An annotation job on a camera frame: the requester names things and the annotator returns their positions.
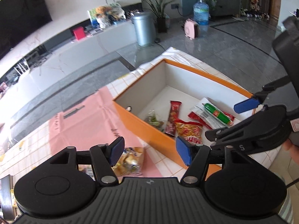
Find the silver trash can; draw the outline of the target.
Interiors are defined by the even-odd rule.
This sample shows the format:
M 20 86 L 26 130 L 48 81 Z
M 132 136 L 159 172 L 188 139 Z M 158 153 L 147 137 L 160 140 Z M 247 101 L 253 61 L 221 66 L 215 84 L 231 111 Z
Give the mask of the silver trash can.
M 135 13 L 131 21 L 134 24 L 139 46 L 148 46 L 155 42 L 156 30 L 150 12 Z

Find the white marble tv cabinet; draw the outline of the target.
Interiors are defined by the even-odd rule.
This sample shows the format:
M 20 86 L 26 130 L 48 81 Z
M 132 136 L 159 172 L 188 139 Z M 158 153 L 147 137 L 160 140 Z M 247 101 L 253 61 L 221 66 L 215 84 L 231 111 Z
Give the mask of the white marble tv cabinet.
M 1 122 L 77 69 L 135 42 L 134 25 L 127 21 L 55 50 L 41 67 L 20 76 L 1 98 Z

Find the potted green plant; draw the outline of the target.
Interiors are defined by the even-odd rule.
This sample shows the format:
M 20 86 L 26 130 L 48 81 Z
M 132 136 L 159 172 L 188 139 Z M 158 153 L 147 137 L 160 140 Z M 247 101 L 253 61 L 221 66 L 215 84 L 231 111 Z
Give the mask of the potted green plant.
M 166 33 L 165 8 L 175 0 L 142 0 L 149 5 L 149 10 L 156 16 L 158 33 Z

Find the black television screen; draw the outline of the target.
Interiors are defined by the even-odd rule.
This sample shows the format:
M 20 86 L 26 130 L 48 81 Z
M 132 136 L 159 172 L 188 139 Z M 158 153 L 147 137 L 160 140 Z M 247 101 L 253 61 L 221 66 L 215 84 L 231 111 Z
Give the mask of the black television screen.
M 1 58 L 50 21 L 45 0 L 1 0 Z

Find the orange white storage box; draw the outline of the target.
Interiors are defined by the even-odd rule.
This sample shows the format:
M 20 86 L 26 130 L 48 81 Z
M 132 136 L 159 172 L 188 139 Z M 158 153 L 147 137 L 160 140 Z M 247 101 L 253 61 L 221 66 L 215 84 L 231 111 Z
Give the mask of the orange white storage box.
M 141 175 L 178 176 L 186 168 L 176 152 L 175 120 L 191 122 L 189 114 L 205 103 L 234 116 L 238 123 L 252 114 L 237 114 L 233 106 L 251 93 L 194 67 L 163 59 L 113 100 L 119 117 L 134 135 L 147 143 Z

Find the red chocolate bar wrapper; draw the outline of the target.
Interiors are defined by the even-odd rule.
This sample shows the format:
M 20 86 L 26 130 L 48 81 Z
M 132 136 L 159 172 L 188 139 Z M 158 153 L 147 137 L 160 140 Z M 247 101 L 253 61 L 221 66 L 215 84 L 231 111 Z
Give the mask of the red chocolate bar wrapper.
M 176 134 L 175 120 L 178 118 L 181 104 L 180 101 L 170 101 L 170 111 L 164 131 L 168 136 L 174 137 Z

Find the teddy bear bouquet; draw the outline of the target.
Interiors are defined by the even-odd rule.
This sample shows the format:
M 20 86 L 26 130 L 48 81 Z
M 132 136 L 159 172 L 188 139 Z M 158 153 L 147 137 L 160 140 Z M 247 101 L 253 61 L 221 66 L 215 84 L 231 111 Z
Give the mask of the teddy bear bouquet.
M 125 11 L 119 3 L 111 3 L 88 10 L 89 19 L 93 28 L 106 29 L 107 27 L 126 20 Z

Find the white wifi router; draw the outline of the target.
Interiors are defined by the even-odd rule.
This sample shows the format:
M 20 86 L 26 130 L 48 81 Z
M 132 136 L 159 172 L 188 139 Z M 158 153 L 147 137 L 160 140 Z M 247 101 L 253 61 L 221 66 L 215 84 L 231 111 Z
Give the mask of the white wifi router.
M 22 75 L 30 71 L 29 64 L 25 58 L 21 59 L 13 68 L 18 75 Z

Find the green sausage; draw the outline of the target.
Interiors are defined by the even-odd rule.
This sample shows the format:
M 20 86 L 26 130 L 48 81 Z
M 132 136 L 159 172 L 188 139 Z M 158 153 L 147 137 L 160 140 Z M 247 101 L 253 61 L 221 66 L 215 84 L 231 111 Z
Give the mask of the green sausage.
M 205 111 L 225 126 L 232 126 L 233 121 L 217 107 L 210 103 L 203 104 Z

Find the pink bottle print mat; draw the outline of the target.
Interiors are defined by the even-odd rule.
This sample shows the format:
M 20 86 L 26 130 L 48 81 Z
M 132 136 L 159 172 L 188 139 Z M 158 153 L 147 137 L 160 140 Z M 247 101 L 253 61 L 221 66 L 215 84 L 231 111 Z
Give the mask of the pink bottle print mat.
M 64 118 L 60 112 L 49 121 L 49 144 L 55 155 L 68 146 L 78 151 L 89 150 L 99 144 L 110 144 L 117 137 L 125 139 L 126 147 L 146 147 L 135 134 L 126 129 L 114 107 L 107 86 L 96 91 L 72 109 L 75 114 Z

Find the red white snack packet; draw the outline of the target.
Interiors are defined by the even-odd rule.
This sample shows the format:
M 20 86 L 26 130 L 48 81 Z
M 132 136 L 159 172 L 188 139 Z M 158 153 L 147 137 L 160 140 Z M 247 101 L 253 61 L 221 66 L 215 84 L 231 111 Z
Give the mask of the red white snack packet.
M 227 127 L 208 114 L 206 111 L 202 111 L 200 109 L 195 110 L 195 112 L 190 112 L 188 114 L 188 118 L 193 119 L 210 129 Z

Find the pink small heater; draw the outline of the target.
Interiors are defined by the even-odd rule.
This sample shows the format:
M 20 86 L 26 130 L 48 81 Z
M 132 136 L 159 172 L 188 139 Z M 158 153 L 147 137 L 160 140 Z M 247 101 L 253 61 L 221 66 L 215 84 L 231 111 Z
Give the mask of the pink small heater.
M 197 22 L 187 19 L 184 23 L 185 36 L 193 40 L 200 37 L 200 28 Z

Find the fries snack bag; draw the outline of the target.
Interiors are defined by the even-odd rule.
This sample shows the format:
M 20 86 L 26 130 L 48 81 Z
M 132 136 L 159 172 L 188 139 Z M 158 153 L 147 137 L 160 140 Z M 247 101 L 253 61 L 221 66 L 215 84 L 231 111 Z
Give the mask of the fries snack bag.
M 143 147 L 127 147 L 112 168 L 117 177 L 140 175 L 144 161 Z

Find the red orange stick snack bag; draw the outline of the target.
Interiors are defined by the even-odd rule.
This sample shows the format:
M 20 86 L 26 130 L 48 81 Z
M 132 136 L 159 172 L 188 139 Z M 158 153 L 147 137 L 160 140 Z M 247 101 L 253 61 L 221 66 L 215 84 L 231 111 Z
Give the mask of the red orange stick snack bag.
M 203 143 L 201 137 L 203 124 L 192 121 L 186 122 L 181 119 L 175 119 L 174 124 L 178 135 L 183 137 L 191 144 L 195 145 Z

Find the clear green leaf snack bag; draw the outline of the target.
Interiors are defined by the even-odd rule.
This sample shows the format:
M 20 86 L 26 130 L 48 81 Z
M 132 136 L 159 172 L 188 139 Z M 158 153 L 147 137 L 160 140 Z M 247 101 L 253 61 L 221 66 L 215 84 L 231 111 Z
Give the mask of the clear green leaf snack bag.
M 165 121 L 157 117 L 155 110 L 150 110 L 144 121 L 161 132 L 164 131 Z

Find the white clear long snack packet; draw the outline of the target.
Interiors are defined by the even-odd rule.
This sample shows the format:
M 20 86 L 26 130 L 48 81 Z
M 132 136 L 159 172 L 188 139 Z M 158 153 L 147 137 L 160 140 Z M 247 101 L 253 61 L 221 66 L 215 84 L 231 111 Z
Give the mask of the white clear long snack packet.
M 204 107 L 204 104 L 206 103 L 210 103 L 212 106 L 214 106 L 207 98 L 202 98 L 193 108 L 191 108 L 191 112 L 189 113 L 188 117 L 205 124 L 209 129 L 212 130 L 227 127 L 227 125 L 221 123 L 214 116 L 207 112 Z

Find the red small box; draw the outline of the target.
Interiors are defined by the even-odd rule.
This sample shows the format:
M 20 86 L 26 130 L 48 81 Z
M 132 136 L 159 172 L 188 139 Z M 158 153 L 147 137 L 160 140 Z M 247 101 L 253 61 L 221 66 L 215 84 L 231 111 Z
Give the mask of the red small box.
M 73 29 L 73 34 L 75 39 L 78 41 L 86 37 L 84 28 L 82 26 Z

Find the blue water jug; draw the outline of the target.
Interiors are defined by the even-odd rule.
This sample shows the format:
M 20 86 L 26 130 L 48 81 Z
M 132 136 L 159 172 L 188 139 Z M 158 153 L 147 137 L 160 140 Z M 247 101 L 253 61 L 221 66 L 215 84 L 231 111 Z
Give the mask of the blue water jug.
M 209 5 L 204 0 L 198 0 L 193 5 L 194 20 L 199 25 L 208 25 L 209 23 Z

